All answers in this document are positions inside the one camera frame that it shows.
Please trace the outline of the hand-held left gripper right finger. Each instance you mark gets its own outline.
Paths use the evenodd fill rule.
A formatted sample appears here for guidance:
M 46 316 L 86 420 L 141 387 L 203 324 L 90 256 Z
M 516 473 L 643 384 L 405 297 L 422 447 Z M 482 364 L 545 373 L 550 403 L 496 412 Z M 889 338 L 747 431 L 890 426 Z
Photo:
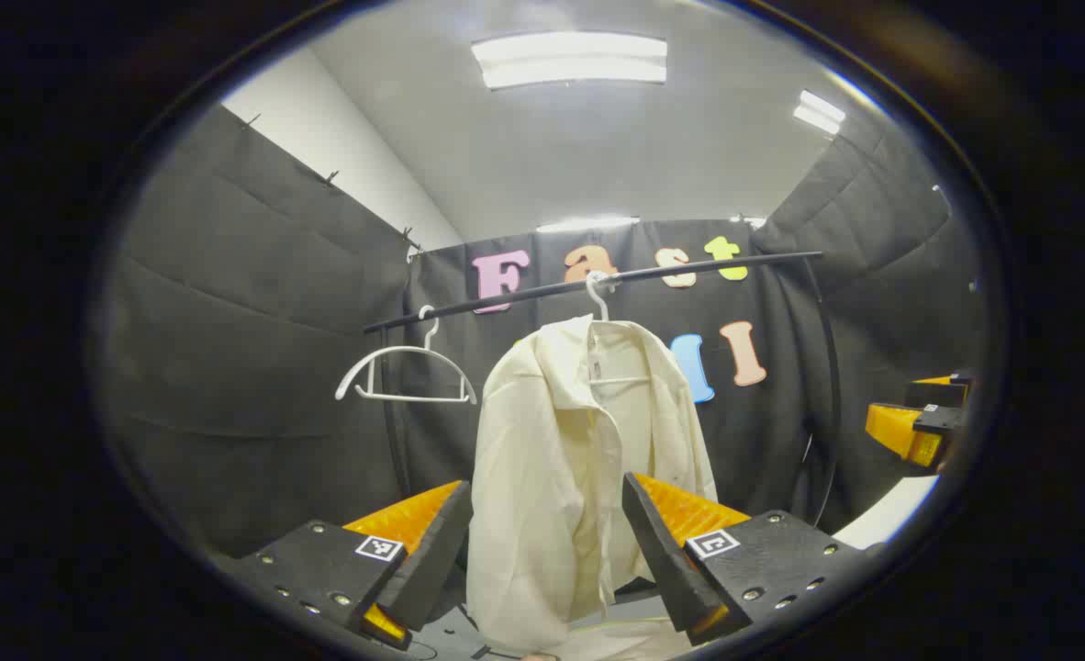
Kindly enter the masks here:
M 655 476 L 626 474 L 622 510 L 674 630 L 694 645 L 768 628 L 852 585 L 869 560 L 794 514 L 740 513 Z

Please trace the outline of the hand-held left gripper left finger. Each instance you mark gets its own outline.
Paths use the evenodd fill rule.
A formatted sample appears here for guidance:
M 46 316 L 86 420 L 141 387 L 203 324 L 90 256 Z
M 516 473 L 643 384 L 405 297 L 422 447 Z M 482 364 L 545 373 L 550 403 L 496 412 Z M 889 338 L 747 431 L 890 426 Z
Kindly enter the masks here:
M 463 478 L 379 508 L 316 508 L 217 556 L 269 623 L 328 650 L 409 650 L 449 593 L 473 516 Z

